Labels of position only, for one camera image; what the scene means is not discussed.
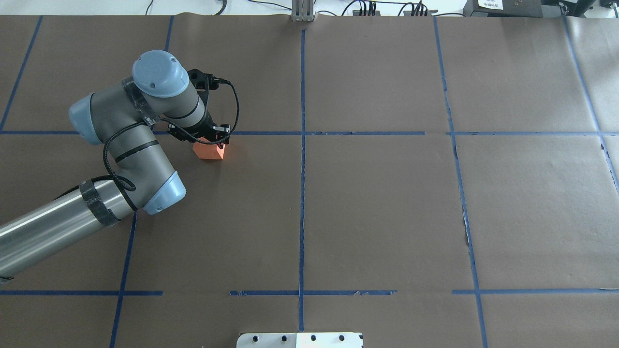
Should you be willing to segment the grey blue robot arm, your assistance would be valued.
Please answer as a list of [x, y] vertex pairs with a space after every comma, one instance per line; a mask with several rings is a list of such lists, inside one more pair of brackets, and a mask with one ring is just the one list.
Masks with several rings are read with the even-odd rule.
[[152, 126], [168, 125], [179, 141], [223, 147], [234, 133], [208, 110], [209, 93], [232, 82], [199, 69], [187, 70], [171, 53], [142, 53], [131, 75], [91, 93], [69, 108], [76, 132], [102, 145], [106, 175], [90, 178], [1, 227], [1, 282], [120, 223], [134, 212], [155, 215], [178, 203], [186, 188]]

